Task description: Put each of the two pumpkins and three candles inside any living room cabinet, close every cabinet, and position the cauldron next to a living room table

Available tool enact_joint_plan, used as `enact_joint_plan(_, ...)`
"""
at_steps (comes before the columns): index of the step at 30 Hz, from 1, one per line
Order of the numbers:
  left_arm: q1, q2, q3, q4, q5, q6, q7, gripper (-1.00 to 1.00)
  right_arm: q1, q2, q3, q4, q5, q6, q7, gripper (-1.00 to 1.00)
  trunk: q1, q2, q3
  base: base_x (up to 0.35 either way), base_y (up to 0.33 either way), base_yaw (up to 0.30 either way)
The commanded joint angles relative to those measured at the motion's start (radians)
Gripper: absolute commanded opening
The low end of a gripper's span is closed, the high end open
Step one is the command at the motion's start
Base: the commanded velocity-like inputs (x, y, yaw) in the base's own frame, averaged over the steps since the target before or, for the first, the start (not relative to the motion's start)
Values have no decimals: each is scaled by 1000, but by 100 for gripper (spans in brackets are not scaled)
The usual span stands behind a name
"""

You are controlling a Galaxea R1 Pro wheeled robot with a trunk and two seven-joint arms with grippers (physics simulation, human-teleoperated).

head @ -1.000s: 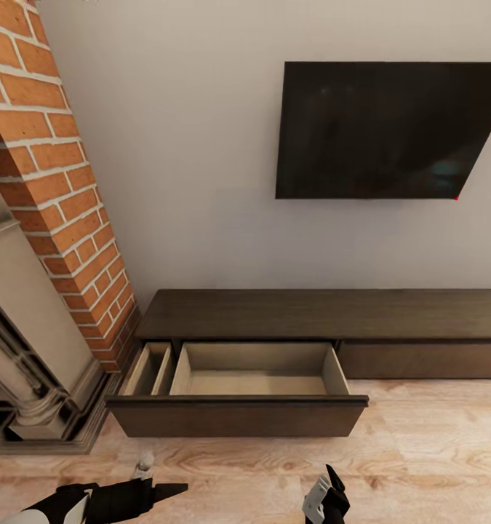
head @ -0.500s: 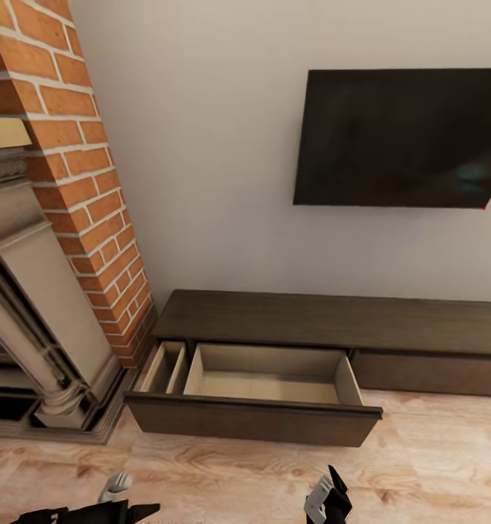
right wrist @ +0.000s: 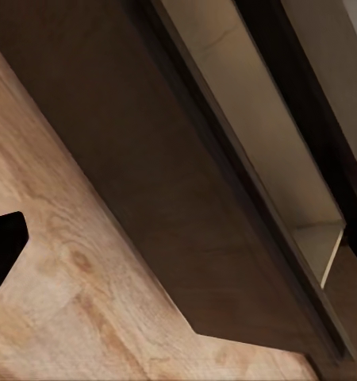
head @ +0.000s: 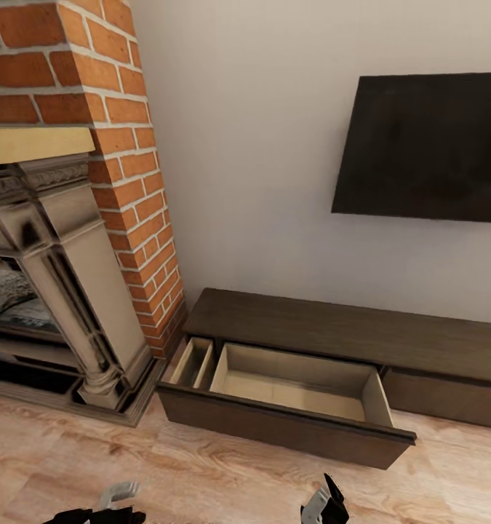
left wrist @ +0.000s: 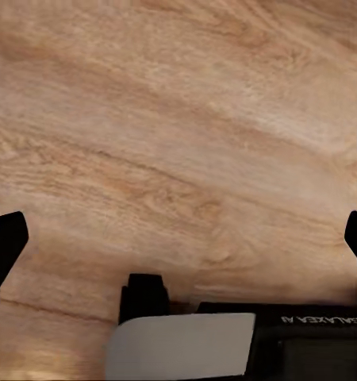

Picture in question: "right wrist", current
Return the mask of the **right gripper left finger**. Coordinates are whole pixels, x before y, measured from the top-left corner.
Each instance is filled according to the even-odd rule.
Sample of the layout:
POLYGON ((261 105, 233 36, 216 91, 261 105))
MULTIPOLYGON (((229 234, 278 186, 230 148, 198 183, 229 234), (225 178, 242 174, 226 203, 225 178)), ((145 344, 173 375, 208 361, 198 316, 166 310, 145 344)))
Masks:
POLYGON ((28 241, 27 225, 21 211, 0 216, 0 286, 28 241))

